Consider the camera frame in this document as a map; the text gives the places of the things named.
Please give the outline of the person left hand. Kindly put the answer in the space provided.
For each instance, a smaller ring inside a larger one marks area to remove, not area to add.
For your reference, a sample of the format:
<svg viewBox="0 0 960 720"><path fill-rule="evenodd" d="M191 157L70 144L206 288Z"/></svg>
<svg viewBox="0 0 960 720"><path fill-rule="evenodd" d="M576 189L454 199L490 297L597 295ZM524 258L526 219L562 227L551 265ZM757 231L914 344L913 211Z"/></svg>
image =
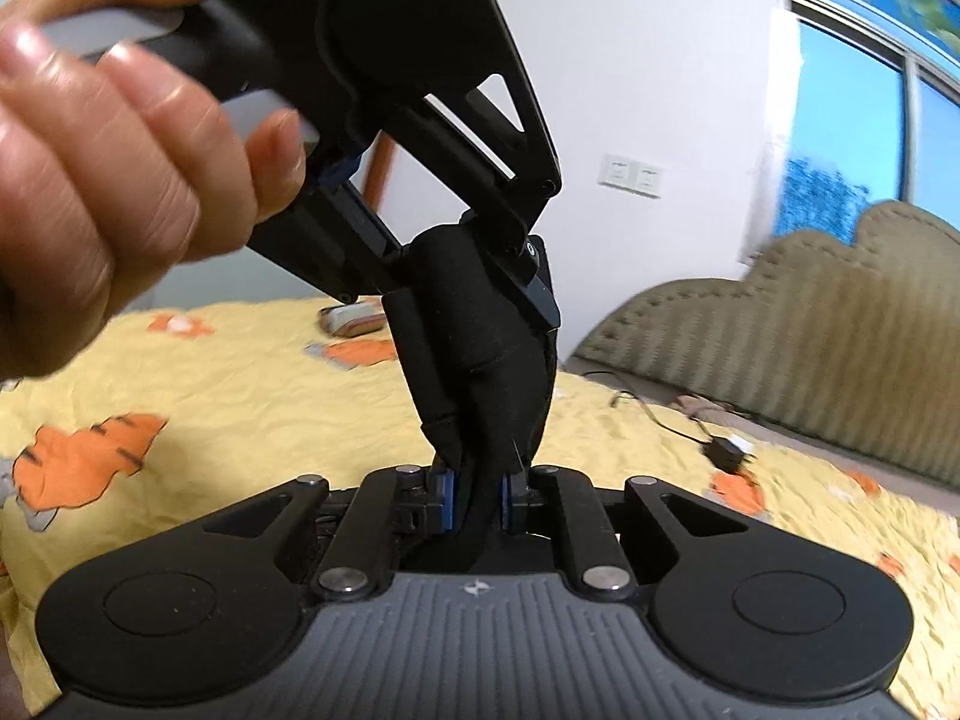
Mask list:
<svg viewBox="0 0 960 720"><path fill-rule="evenodd" d="M203 0L2 8L2 374L59 371L173 266L231 254L306 177L296 110L241 137L217 99L129 43L96 64L47 21Z"/></svg>

